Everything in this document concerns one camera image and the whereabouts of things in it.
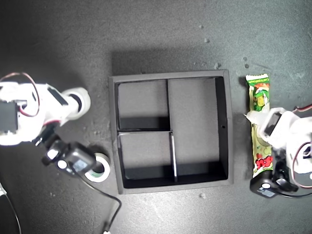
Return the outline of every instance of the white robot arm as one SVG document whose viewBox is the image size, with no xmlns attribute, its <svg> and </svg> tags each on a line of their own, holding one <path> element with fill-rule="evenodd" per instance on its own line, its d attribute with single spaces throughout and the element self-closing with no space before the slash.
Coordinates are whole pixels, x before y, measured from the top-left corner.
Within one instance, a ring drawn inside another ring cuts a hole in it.
<svg viewBox="0 0 312 234">
<path fill-rule="evenodd" d="M 24 75 L 31 83 L 4 82 Z M 88 92 L 74 88 L 60 93 L 48 84 L 35 84 L 26 73 L 12 73 L 0 82 L 0 145 L 17 145 L 32 141 L 43 126 L 57 122 L 62 126 L 80 118 L 91 105 Z"/>
<path fill-rule="evenodd" d="M 27 77 L 31 83 L 4 82 L 13 76 Z M 0 79 L 0 145 L 44 145 L 45 165 L 54 163 L 69 175 L 85 174 L 96 164 L 94 154 L 77 142 L 65 143 L 54 130 L 80 118 L 90 105 L 83 88 L 60 93 L 48 84 L 35 84 L 26 73 L 11 73 Z"/>
<path fill-rule="evenodd" d="M 296 111 L 306 111 L 312 105 L 287 111 L 283 108 L 272 108 L 267 113 L 249 112 L 246 117 L 258 126 L 261 138 L 276 149 L 286 151 L 287 167 L 291 170 L 293 182 L 302 188 L 312 186 L 301 185 L 295 180 L 295 173 L 312 172 L 312 117 L 300 118 Z"/>
</svg>

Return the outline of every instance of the black cable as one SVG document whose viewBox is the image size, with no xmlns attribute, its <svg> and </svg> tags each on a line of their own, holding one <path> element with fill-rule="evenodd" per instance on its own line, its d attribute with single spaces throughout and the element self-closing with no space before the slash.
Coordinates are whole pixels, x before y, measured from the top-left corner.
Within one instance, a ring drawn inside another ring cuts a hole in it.
<svg viewBox="0 0 312 234">
<path fill-rule="evenodd" d="M 281 193 L 281 192 L 276 191 L 276 190 L 274 190 L 273 192 L 276 193 L 276 194 L 278 194 L 278 195 L 281 195 L 281 196 L 283 196 L 283 197 L 287 197 L 287 198 L 302 198 L 302 197 L 306 197 L 306 196 L 312 195 L 312 193 L 303 194 L 303 195 L 289 195 L 289 194 Z"/>
<path fill-rule="evenodd" d="M 111 228 L 111 226 L 112 226 L 112 224 L 113 224 L 113 221 L 114 221 L 114 219 L 116 218 L 116 216 L 117 216 L 117 214 L 118 214 L 118 212 L 119 212 L 119 210 L 120 210 L 120 208 L 121 208 L 121 206 L 122 206 L 122 202 L 121 202 L 117 197 L 114 197 L 114 196 L 112 196 L 112 195 L 109 195 L 109 194 L 107 194 L 107 193 L 101 191 L 100 189 L 97 189 L 96 187 L 92 186 L 92 185 L 89 184 L 88 182 L 86 182 L 86 181 L 82 178 L 82 176 L 79 175 L 79 173 L 77 173 L 74 169 L 73 169 L 73 172 L 74 172 L 76 175 L 78 175 L 78 178 L 79 178 L 86 186 L 88 186 L 90 189 L 92 189 L 92 190 L 98 192 L 99 194 L 101 194 L 101 195 L 103 195 L 103 196 L 106 196 L 106 197 L 108 197 L 108 198 L 110 198 L 110 199 L 113 199 L 113 200 L 115 200 L 115 201 L 117 201 L 117 202 L 119 203 L 119 206 L 118 206 L 117 210 L 115 211 L 115 213 L 114 213 L 114 215 L 113 215 L 113 217 L 112 217 L 112 219 L 111 219 L 111 222 L 108 224 L 107 227 L 104 227 L 104 228 L 105 228 L 105 231 L 109 232 L 109 230 L 110 230 L 110 228 Z"/>
<path fill-rule="evenodd" d="M 16 222 L 18 223 L 19 234 L 21 234 L 20 221 L 19 221 L 18 214 L 17 214 L 16 211 L 15 211 L 15 208 L 14 208 L 12 202 L 11 202 L 11 199 L 8 197 L 8 195 L 5 195 L 5 196 L 6 196 L 6 199 L 9 201 L 10 206 L 11 206 L 11 208 L 12 208 L 12 210 L 13 210 L 13 213 L 14 213 L 14 216 L 15 216 L 15 219 L 16 219 Z"/>
</svg>

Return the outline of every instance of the debris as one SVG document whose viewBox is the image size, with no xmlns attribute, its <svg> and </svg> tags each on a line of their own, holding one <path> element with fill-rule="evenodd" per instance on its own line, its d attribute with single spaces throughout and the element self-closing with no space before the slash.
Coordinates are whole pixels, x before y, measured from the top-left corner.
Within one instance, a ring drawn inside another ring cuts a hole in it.
<svg viewBox="0 0 312 234">
<path fill-rule="evenodd" d="M 214 69 L 218 70 L 220 67 L 221 67 L 221 64 L 216 62 L 215 65 L 214 65 Z"/>
</svg>

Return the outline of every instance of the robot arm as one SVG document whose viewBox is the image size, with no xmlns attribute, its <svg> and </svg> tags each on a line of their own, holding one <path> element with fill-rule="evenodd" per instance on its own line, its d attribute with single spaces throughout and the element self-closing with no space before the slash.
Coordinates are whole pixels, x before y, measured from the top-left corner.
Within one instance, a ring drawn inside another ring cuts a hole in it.
<svg viewBox="0 0 312 234">
<path fill-rule="evenodd" d="M 265 142 L 275 149 L 286 152 L 285 158 L 276 163 L 274 174 L 265 172 L 252 179 L 253 192 L 257 192 L 263 182 L 268 184 L 269 190 L 277 194 L 281 194 L 280 191 L 296 192 L 298 187 L 312 188 L 299 184 L 294 178 L 295 172 L 299 174 L 312 172 L 312 117 L 300 118 L 294 112 L 273 108 L 267 113 L 251 111 L 246 115 L 251 123 L 258 126 L 257 132 Z M 289 169 L 295 184 L 290 182 Z"/>
<path fill-rule="evenodd" d="M 4 82 L 6 78 L 23 75 L 31 83 Z M 96 163 L 95 156 L 83 145 L 65 143 L 55 128 L 83 116 L 91 100 L 83 88 L 60 93 L 48 84 L 35 84 L 26 73 L 12 73 L 0 79 L 0 145 L 33 142 L 44 145 L 47 154 L 43 163 L 55 165 L 69 175 L 86 173 Z"/>
</svg>

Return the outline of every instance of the red wire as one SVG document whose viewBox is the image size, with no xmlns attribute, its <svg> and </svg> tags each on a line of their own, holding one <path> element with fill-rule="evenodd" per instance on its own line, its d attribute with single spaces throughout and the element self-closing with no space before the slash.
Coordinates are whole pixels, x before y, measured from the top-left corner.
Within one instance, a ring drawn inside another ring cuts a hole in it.
<svg viewBox="0 0 312 234">
<path fill-rule="evenodd" d="M 2 82 L 4 79 L 10 78 L 10 77 L 14 77 L 14 76 L 21 76 L 21 75 L 27 77 L 27 78 L 30 80 L 30 82 L 32 83 L 32 85 L 33 85 L 33 87 L 34 87 L 34 89 L 35 89 L 36 95 L 37 95 L 38 108 L 37 108 L 37 112 L 36 112 L 34 115 L 31 115 L 31 114 L 28 114 L 28 113 L 24 112 L 23 109 L 22 109 L 22 107 L 19 108 L 19 112 L 20 112 L 22 115 L 27 116 L 27 117 L 36 117 L 36 116 L 38 115 L 38 113 L 39 113 L 39 110 L 40 110 L 40 98 L 39 98 L 39 93 L 38 93 L 38 90 L 37 90 L 37 87 L 36 87 L 36 83 L 35 83 L 35 81 L 31 78 L 30 75 L 28 75 L 27 73 L 24 73 L 24 72 L 22 72 L 22 73 L 19 73 L 19 72 L 12 72 L 12 73 L 7 74 L 6 76 L 2 77 L 2 78 L 0 79 L 0 82 Z"/>
<path fill-rule="evenodd" d="M 309 109 L 312 109 L 312 104 L 305 106 L 305 107 L 295 107 L 294 110 L 292 112 L 305 112 L 308 111 Z"/>
<path fill-rule="evenodd" d="M 50 120 L 50 121 L 45 122 L 43 125 L 45 126 L 45 125 L 48 125 L 50 123 L 56 123 L 56 122 L 60 123 L 60 120 L 58 120 L 58 119 Z"/>
</svg>

